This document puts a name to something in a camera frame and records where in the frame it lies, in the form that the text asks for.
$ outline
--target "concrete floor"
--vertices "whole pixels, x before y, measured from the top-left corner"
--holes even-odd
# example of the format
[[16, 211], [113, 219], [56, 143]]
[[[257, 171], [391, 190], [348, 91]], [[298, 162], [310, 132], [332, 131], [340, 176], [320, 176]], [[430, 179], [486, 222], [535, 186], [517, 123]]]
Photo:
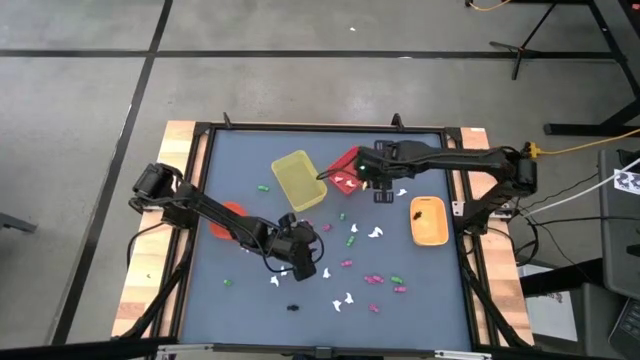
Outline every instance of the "concrete floor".
[[[0, 5], [0, 48], [147, 49], [162, 0], [25, 0]], [[640, 76], [640, 41], [617, 2], [599, 1]], [[462, 0], [176, 1], [161, 49], [486, 50], [519, 44], [546, 6], [489, 13]], [[586, 8], [558, 6], [531, 42], [540, 50], [605, 51]], [[142, 59], [0, 58], [0, 211], [39, 224], [0, 232], [0, 347], [42, 344], [70, 275], [123, 126]], [[154, 161], [172, 119], [386, 124], [488, 129], [492, 144], [560, 149], [593, 139], [547, 137], [546, 122], [597, 123], [631, 101], [615, 63], [488, 60], [158, 59], [69, 340], [107, 339], [139, 216], [131, 186]], [[626, 140], [612, 147], [637, 147]], [[528, 204], [595, 173], [597, 149], [539, 162]], [[592, 215], [596, 194], [538, 220]], [[520, 222], [517, 243], [530, 240]], [[574, 261], [601, 254], [597, 223], [552, 231]], [[539, 259], [567, 264], [546, 234]]]

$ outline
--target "wooden board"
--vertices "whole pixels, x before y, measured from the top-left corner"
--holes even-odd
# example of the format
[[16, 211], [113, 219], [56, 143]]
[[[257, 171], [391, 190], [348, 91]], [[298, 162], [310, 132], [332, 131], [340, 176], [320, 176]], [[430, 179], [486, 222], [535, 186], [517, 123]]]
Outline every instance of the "wooden board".
[[[164, 138], [160, 146], [158, 161], [185, 170], [187, 158], [193, 138], [194, 121], [169, 121], [165, 129]], [[465, 148], [488, 148], [489, 142], [484, 129], [463, 128], [463, 143]], [[194, 174], [200, 173], [206, 137], [200, 138], [198, 153], [194, 166]], [[455, 174], [456, 192], [458, 198], [463, 199], [459, 174]], [[470, 173], [469, 175], [474, 197], [482, 196], [489, 190], [495, 180], [483, 173]], [[198, 183], [197, 176], [192, 183]], [[140, 229], [144, 229], [159, 222], [160, 212], [146, 213], [142, 217]], [[497, 220], [491, 220], [489, 226], [508, 232], [506, 224]], [[140, 236], [133, 249], [131, 265], [120, 299], [120, 305], [116, 314], [112, 335], [120, 335], [133, 325], [135, 320], [142, 315], [157, 294], [160, 279], [169, 247], [171, 228], [163, 225], [153, 231]], [[518, 273], [513, 257], [511, 243], [504, 235], [490, 232], [482, 237], [482, 246], [485, 256], [485, 264], [491, 296], [507, 321], [516, 329], [518, 334], [527, 342], [533, 344], [533, 336], [529, 327], [529, 318], [525, 307], [524, 297], [518, 281]], [[182, 248], [179, 247], [177, 257], [181, 256]], [[174, 298], [167, 301], [163, 323], [160, 328], [161, 335], [169, 332], [169, 323], [172, 316]], [[475, 299], [476, 317], [480, 340], [483, 344], [489, 343], [487, 327], [482, 305]]]

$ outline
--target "red circle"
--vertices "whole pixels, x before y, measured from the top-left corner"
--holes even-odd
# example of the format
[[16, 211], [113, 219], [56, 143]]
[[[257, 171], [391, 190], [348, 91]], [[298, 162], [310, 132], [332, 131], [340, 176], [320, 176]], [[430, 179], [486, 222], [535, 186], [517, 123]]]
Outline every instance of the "red circle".
[[[222, 205], [224, 205], [224, 207], [235, 212], [240, 216], [247, 216], [247, 211], [239, 204], [236, 204], [231, 201], [227, 201]], [[211, 231], [213, 236], [217, 238], [224, 239], [224, 240], [233, 240], [233, 238], [231, 237], [231, 233], [229, 233], [229, 231], [227, 231], [225, 228], [223, 228], [218, 224], [209, 223], [209, 231]]]

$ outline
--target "wooden table frame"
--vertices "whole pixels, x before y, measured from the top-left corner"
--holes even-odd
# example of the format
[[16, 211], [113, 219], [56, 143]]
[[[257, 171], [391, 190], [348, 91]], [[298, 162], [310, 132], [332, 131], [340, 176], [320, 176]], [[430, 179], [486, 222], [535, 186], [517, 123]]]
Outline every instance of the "wooden table frame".
[[[208, 124], [196, 123], [195, 121], [169, 121], [157, 159], [158, 162], [176, 167], [187, 174], [192, 173], [193, 176], [187, 180], [197, 186], [201, 183], [200, 170], [203, 164], [208, 164], [208, 159], [205, 157], [207, 153], [211, 152], [207, 146], [210, 145], [207, 142], [208, 135], [204, 132], [208, 129], [206, 125]], [[456, 143], [464, 148], [489, 147], [484, 129], [453, 128], [447, 129], [447, 133], [451, 134], [449, 147], [455, 147]], [[474, 198], [481, 197], [495, 184], [495, 179], [484, 173], [472, 172], [466, 175], [453, 171], [453, 180], [455, 195], [459, 200], [465, 199], [462, 186], [465, 181], [470, 184]], [[161, 211], [145, 213], [142, 216], [140, 229], [157, 224], [161, 214]], [[508, 232], [507, 225], [499, 220], [490, 220], [489, 226]], [[137, 239], [112, 330], [114, 336], [129, 330], [149, 306], [158, 293], [163, 277], [168, 276], [169, 270], [182, 256], [187, 233], [187, 231], [172, 231], [171, 227], [163, 225]], [[484, 280], [488, 284], [494, 303], [509, 324], [522, 339], [533, 344], [533, 336], [529, 327], [510, 240], [500, 233], [490, 231], [480, 237], [481, 246], [473, 247], [471, 242], [471, 237], [465, 237], [466, 248], [473, 249], [473, 252], [468, 256], [472, 267], [476, 270], [481, 281]], [[485, 266], [480, 266], [480, 271], [478, 271], [477, 259], [484, 259]], [[176, 291], [179, 287], [184, 286], [186, 283], [179, 284], [174, 289], [164, 306], [162, 321], [154, 322], [153, 326], [150, 326], [145, 332], [145, 337], [152, 332], [154, 336], [168, 336], [175, 333], [176, 329], [171, 328], [171, 320], [176, 315], [181, 316], [179, 311], [174, 311]], [[472, 296], [478, 343], [497, 345], [499, 342], [506, 346], [504, 339], [496, 333], [495, 327], [488, 326], [480, 301], [475, 295]]]

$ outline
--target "white cable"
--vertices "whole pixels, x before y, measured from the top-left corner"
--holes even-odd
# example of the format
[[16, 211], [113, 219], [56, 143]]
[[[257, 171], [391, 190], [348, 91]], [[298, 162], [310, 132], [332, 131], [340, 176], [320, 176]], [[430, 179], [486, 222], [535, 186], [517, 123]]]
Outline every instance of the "white cable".
[[[634, 167], [634, 166], [635, 166], [636, 164], [638, 164], [638, 163], [640, 163], [640, 158], [636, 159], [636, 161], [634, 161], [634, 162], [632, 162], [631, 164], [627, 165], [625, 168], [623, 168], [623, 169], [622, 169], [622, 170], [620, 170], [620, 171], [621, 171], [621, 172], [622, 172], [622, 171], [627, 171], [627, 170], [631, 169], [632, 167]], [[616, 174], [616, 173], [614, 172], [614, 174], [613, 174], [613, 175], [609, 176], [607, 179], [603, 180], [601, 183], [599, 183], [599, 184], [595, 184], [595, 185], [593, 185], [592, 187], [588, 188], [587, 190], [585, 190], [585, 191], [583, 191], [583, 192], [581, 192], [581, 193], [579, 193], [579, 194], [575, 194], [575, 195], [573, 195], [573, 196], [571, 196], [571, 197], [568, 197], [568, 198], [566, 198], [566, 199], [564, 199], [564, 200], [560, 200], [560, 201], [555, 202], [555, 203], [553, 203], [553, 204], [549, 204], [549, 205], [547, 205], [547, 206], [543, 206], [543, 207], [541, 207], [541, 208], [539, 208], [539, 209], [536, 209], [536, 210], [533, 210], [533, 211], [531, 211], [530, 213], [528, 213], [527, 215], [523, 215], [523, 216], [524, 216], [524, 217], [529, 217], [529, 216], [534, 215], [534, 214], [537, 214], [537, 213], [539, 213], [539, 212], [541, 212], [541, 211], [551, 209], [552, 207], [555, 207], [555, 206], [558, 206], [558, 205], [564, 204], [564, 203], [566, 203], [566, 202], [568, 202], [568, 201], [571, 201], [571, 200], [573, 200], [573, 199], [579, 198], [580, 196], [582, 196], [582, 195], [584, 195], [584, 194], [586, 194], [586, 193], [588, 193], [588, 192], [590, 192], [590, 191], [593, 191], [593, 190], [595, 190], [595, 189], [599, 188], [600, 186], [602, 186], [602, 185], [604, 185], [604, 184], [608, 183], [609, 181], [613, 180], [617, 175], [618, 175], [618, 174]]]

